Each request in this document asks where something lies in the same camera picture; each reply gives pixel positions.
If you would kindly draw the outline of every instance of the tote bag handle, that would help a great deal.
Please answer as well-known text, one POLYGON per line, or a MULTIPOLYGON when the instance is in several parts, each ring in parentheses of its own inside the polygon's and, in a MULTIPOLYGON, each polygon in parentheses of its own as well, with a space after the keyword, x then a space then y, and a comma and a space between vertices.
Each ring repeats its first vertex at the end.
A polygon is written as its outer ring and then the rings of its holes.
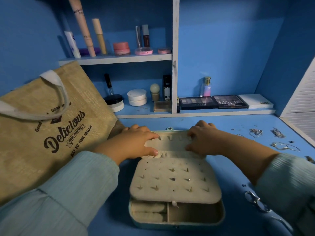
POLYGON ((43 79, 47 80, 48 82, 52 83, 53 85, 56 85, 60 89, 62 96, 65 100, 65 105, 61 112, 56 113, 56 114, 51 114, 51 115, 33 115, 33 114, 29 114, 23 111, 19 111, 17 108, 0 100, 0 114, 11 116, 18 119, 37 120, 37 121, 50 120, 50 119, 54 119, 63 115, 66 112, 67 108, 69 107, 69 98, 67 95, 67 91, 65 90, 65 86, 61 82, 60 77, 57 75, 55 71, 52 71, 52 70, 46 71, 42 73, 40 76, 43 79))

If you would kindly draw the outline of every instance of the white sunscreen tube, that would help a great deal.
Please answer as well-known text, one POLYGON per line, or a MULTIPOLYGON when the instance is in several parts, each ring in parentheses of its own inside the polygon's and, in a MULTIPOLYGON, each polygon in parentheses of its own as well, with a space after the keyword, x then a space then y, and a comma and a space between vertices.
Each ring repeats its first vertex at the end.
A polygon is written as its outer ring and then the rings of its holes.
POLYGON ((76 41, 74 40, 74 37, 73 37, 72 32, 71 32, 71 31, 65 31, 65 36, 67 37, 69 46, 71 47, 72 54, 74 55, 74 57, 75 57, 76 59, 81 58, 79 49, 78 49, 78 47, 77 47, 77 43, 76 43, 76 41))

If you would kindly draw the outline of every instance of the pink compact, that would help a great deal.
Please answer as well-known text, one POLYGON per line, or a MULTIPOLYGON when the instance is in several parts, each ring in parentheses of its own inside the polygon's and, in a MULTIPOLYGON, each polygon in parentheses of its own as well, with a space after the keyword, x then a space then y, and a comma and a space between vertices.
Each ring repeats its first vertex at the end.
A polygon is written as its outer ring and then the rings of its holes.
POLYGON ((170 54, 171 48, 168 48, 168 47, 158 48, 158 53, 159 54, 170 54))
POLYGON ((153 53, 153 49, 150 47, 140 47, 135 50, 136 55, 151 55, 153 53))
POLYGON ((118 42, 113 43, 115 55, 128 55, 130 54, 130 49, 128 42, 118 42))

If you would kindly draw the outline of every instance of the hand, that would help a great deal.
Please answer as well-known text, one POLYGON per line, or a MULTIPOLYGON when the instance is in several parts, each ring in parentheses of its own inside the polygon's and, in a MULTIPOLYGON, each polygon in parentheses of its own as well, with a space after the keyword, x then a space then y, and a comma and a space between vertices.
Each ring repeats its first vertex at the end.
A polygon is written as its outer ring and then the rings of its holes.
POLYGON ((186 150, 200 155, 221 155, 225 134, 227 133, 218 130, 213 123, 207 124, 201 120, 188 131, 192 143, 186 146, 186 150))
POLYGON ((141 156, 156 156, 158 151, 152 147, 145 147, 147 140, 156 139, 159 135, 151 132, 146 126, 135 124, 126 127, 122 133, 101 143, 93 152, 101 153, 112 158, 117 165, 128 158, 141 156))

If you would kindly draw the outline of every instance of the perfume bottle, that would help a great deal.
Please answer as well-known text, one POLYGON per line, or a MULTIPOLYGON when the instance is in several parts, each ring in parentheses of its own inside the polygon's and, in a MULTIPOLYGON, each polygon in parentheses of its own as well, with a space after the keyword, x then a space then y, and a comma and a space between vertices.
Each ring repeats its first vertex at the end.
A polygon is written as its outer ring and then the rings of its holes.
POLYGON ((211 77, 204 78, 204 84, 201 86, 200 97, 209 97, 211 96, 211 77))

